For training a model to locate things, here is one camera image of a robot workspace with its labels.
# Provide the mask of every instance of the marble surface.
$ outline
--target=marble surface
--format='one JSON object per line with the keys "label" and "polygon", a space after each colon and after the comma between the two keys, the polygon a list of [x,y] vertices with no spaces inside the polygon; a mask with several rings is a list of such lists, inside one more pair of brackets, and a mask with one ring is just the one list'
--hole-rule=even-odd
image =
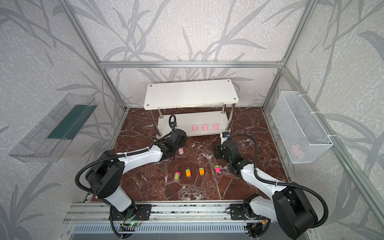
{"label": "marble surface", "polygon": [[[163,114],[217,111],[219,108],[166,109]],[[159,114],[154,111],[155,119]],[[287,181],[277,155],[275,145],[260,108],[236,108],[231,134],[247,133],[258,142],[258,167],[271,176]],[[144,109],[131,108],[114,146],[115,152],[132,151],[146,147],[156,138],[149,113]],[[253,159],[255,147],[246,137],[236,137],[240,153],[244,158]],[[215,159],[213,147],[220,143],[219,135],[187,138],[184,154],[174,159],[147,164],[125,173],[121,187],[134,201],[156,200],[241,200],[257,193],[266,197],[256,187],[234,176],[227,169],[227,162]],[[215,172],[215,165],[221,166],[221,173]],[[200,176],[199,168],[204,167],[205,175]],[[187,178],[185,170],[191,169]],[[181,178],[174,180],[175,172]]]}

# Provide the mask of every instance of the transparent plastic bin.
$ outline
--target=transparent plastic bin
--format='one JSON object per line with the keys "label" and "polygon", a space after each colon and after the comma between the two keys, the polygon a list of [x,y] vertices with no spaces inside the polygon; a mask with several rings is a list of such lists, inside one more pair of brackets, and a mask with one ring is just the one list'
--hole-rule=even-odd
{"label": "transparent plastic bin", "polygon": [[299,92],[281,92],[271,115],[292,163],[313,162],[333,146]]}
{"label": "transparent plastic bin", "polygon": [[57,162],[97,105],[67,94],[9,153],[23,162]]}

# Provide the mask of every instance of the shelf top board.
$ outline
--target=shelf top board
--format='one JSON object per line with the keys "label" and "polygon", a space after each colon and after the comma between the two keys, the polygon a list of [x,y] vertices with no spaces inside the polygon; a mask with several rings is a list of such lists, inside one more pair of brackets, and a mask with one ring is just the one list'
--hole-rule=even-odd
{"label": "shelf top board", "polygon": [[191,108],[238,103],[230,79],[149,84],[145,110]]}

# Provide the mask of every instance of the green mat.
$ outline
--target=green mat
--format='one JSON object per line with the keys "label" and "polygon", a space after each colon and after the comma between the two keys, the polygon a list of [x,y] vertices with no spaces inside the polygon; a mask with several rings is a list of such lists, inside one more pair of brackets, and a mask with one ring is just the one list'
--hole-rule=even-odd
{"label": "green mat", "polygon": [[97,105],[75,105],[47,138],[73,140]]}

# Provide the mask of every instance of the lower shelf board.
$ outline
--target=lower shelf board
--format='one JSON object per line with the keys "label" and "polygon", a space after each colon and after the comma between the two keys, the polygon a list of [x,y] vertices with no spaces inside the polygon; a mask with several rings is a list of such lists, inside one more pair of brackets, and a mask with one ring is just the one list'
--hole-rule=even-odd
{"label": "lower shelf board", "polygon": [[[170,132],[169,116],[164,115],[163,118],[159,117],[158,129],[161,136]],[[188,137],[220,134],[225,131],[228,124],[227,114],[222,114],[221,111],[203,112],[203,113],[182,113],[175,114],[177,128],[183,130]],[[214,124],[218,124],[218,129],[214,130]],[[193,131],[192,126],[197,125],[197,131]],[[208,125],[208,130],[203,131],[203,125]]]}

